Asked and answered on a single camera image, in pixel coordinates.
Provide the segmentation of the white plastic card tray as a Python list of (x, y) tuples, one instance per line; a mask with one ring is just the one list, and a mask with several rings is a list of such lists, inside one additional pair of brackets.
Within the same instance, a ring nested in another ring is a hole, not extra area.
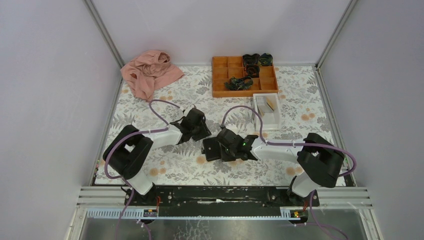
[(276, 131), (282, 127), (280, 102), (276, 93), (255, 93), (252, 108), (262, 120), (263, 131)]

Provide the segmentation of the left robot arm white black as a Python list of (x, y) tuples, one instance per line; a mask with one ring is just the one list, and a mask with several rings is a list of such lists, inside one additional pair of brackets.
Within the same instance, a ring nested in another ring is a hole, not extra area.
[(104, 151), (103, 160), (106, 167), (111, 167), (136, 191), (136, 199), (148, 206), (155, 200), (154, 183), (142, 170), (149, 152), (189, 140), (197, 142), (210, 135), (205, 114), (192, 108), (166, 128), (141, 131), (131, 124), (126, 125)]

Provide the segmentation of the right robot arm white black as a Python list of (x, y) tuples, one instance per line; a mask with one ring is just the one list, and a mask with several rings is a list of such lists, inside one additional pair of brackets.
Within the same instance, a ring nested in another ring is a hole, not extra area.
[(314, 190), (334, 188), (345, 155), (317, 133), (292, 142), (274, 139), (263, 141), (257, 135), (242, 137), (223, 128), (216, 137), (222, 160), (282, 160), (299, 164), (303, 173), (295, 176), (287, 190), (287, 201), (301, 205)]

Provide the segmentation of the black blue card holder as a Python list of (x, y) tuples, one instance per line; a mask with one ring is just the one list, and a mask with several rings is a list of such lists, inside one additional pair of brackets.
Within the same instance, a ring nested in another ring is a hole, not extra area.
[(221, 145), (216, 137), (205, 138), (202, 140), (201, 153), (205, 155), (207, 162), (221, 159)]

